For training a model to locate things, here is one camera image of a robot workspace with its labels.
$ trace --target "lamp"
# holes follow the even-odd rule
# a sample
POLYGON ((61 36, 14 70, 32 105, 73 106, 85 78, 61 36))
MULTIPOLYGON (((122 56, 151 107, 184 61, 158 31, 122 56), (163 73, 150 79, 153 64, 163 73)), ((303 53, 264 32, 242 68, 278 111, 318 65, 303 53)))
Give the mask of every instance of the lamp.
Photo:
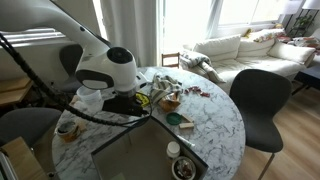
POLYGON ((284 15, 291 14, 290 19, 288 20, 285 29, 287 29, 293 14, 296 14, 298 12, 301 3, 302 3, 302 0, 295 0, 295 1, 287 0, 284 3, 283 7, 280 9, 280 14, 284 14, 284 15))
POLYGON ((302 6, 302 9, 320 10, 320 1, 319 0, 306 0, 306 2, 302 6))

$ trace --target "black cable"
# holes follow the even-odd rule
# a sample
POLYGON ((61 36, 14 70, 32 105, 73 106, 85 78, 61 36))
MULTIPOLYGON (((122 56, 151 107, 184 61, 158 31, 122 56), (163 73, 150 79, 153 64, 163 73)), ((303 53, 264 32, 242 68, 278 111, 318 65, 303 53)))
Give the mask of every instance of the black cable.
POLYGON ((62 106, 67 111, 70 111, 72 114, 75 114, 78 117, 81 117, 83 119, 86 119, 88 121, 103 124, 103 125, 109 125, 109 126, 120 126, 120 127, 135 127, 133 126, 127 126, 128 124, 135 123, 137 124, 139 121, 145 121, 146 118, 149 118, 151 116, 152 111, 149 113, 148 117, 143 117, 135 121, 130 121, 126 123, 117 123, 117 122, 111 122, 106 121, 102 119, 98 119, 92 116, 89 116, 85 113, 82 113, 81 111, 73 108, 70 106, 66 100, 62 100, 58 96, 56 96, 50 88, 35 74, 35 72, 29 67, 29 65, 26 63, 26 61, 22 58, 22 56, 15 51, 15 49, 12 47, 12 45, 7 41, 7 39, 0 33, 0 38, 3 40, 3 42, 0 41, 0 45, 12 56, 14 61, 20 66, 20 68, 29 76, 29 78, 52 100, 54 100, 56 103, 58 103, 60 106, 62 106))
POLYGON ((137 94, 140 94, 140 95, 142 95, 142 96, 144 96, 144 97, 146 97, 146 98, 148 99, 148 101, 149 101, 149 106, 150 106, 150 113, 149 113, 149 116, 144 117, 144 118, 142 118, 142 119, 138 119, 138 120, 134 120, 134 121, 130 121, 130 122, 123 123, 123 124, 129 124, 129 123, 132 123, 132 122, 137 122, 137 123, 135 123, 134 125, 132 125, 133 128, 140 127, 140 126, 142 126, 143 124, 145 124, 145 123, 148 121, 148 119, 151 117, 152 111, 153 111, 153 109, 152 109, 152 102, 151 102, 149 96, 147 96, 147 95, 145 95, 145 94, 143 94, 143 93, 140 93, 140 92, 137 92, 137 94))

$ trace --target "black chair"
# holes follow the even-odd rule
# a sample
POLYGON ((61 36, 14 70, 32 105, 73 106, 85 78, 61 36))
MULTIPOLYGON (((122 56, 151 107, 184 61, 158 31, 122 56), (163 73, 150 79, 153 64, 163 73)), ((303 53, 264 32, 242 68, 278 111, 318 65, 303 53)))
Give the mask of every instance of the black chair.
POLYGON ((61 111, 41 107, 9 111, 0 118, 0 146, 21 136, 31 148, 60 115, 61 111))
POLYGON ((82 86, 75 77, 75 71, 82 53, 83 50, 79 44, 68 45, 60 50, 59 58, 61 64, 69 75, 69 78, 59 87, 60 91, 74 95, 77 89, 82 86))
POLYGON ((282 138, 273 117, 290 96, 291 83, 288 79, 263 70, 243 70, 232 83, 230 97, 243 118, 246 145, 272 153, 259 179, 268 169, 275 153, 283 148, 282 138))

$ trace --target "curtain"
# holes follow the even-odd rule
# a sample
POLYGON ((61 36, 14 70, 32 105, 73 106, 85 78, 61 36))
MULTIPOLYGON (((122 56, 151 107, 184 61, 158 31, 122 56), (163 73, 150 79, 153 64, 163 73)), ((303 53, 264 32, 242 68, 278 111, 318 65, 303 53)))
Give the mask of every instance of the curtain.
POLYGON ((138 67, 157 65, 158 0, 101 0, 108 40, 128 49, 138 67))
POLYGON ((212 0, 210 5, 210 16, 207 23, 206 39, 214 38, 218 31, 219 18, 223 0, 212 0))

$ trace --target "marble table top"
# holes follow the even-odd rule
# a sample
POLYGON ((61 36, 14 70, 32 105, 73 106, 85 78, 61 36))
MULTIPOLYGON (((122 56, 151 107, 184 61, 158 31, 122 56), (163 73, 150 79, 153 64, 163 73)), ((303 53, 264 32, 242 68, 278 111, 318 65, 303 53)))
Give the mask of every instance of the marble table top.
MULTIPOLYGON (((182 136, 195 147, 191 149, 209 166, 204 179, 231 179, 236 173, 244 153, 245 130, 242 117, 229 98, 217 85, 211 81, 184 71, 173 68, 149 67, 139 68, 146 77, 152 80, 154 73, 169 75, 179 82, 183 88, 193 85, 202 91, 210 93, 210 97, 198 94, 183 94, 181 105, 175 110, 186 114, 195 122, 193 130, 179 130, 165 121, 167 113, 154 106, 152 116, 163 122, 173 133, 182 136)), ((102 99, 112 96, 112 90, 103 90, 102 99)), ((81 103, 75 107, 89 115, 105 120, 127 122, 137 119, 127 115, 114 114, 105 111, 90 113, 81 103)), ((79 117, 64 111, 58 125, 79 117)), ((125 128, 104 126, 85 121, 87 130, 75 141, 64 143, 60 137, 54 136, 52 142, 53 161, 60 179, 99 179, 91 158, 91 152, 124 131, 125 128)))

